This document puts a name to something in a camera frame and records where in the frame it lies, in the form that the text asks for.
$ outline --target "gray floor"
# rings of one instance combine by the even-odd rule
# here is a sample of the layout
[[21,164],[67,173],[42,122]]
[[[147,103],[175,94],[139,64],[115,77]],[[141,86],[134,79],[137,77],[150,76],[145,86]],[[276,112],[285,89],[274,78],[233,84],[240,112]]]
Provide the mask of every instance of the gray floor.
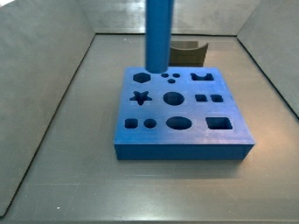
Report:
[[3,221],[299,221],[299,125],[235,38],[210,42],[257,146],[245,161],[118,161],[126,67],[143,36],[97,36]]

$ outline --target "metal wall panel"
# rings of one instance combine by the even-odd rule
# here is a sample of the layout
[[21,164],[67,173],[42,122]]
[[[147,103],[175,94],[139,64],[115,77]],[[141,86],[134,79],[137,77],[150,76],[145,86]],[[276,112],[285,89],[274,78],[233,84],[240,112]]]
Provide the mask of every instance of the metal wall panel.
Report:
[[[238,35],[261,0],[177,0],[173,33]],[[79,0],[97,33],[145,33],[145,0]]]
[[299,1],[265,0],[238,38],[299,116]]
[[0,8],[0,216],[94,35],[75,0]]

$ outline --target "small circular hole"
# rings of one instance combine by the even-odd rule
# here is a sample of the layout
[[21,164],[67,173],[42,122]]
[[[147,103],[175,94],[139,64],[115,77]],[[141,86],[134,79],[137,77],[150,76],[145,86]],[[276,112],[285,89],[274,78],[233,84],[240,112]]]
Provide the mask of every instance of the small circular hole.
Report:
[[174,78],[181,78],[181,75],[179,75],[178,73],[175,73],[175,74],[173,75],[173,77],[174,77]]
[[157,125],[157,121],[155,119],[146,119],[145,120],[145,126],[149,128],[149,129],[153,129]]
[[174,84],[174,83],[175,83],[175,80],[174,80],[174,79],[170,79],[169,82],[170,82],[171,84]]

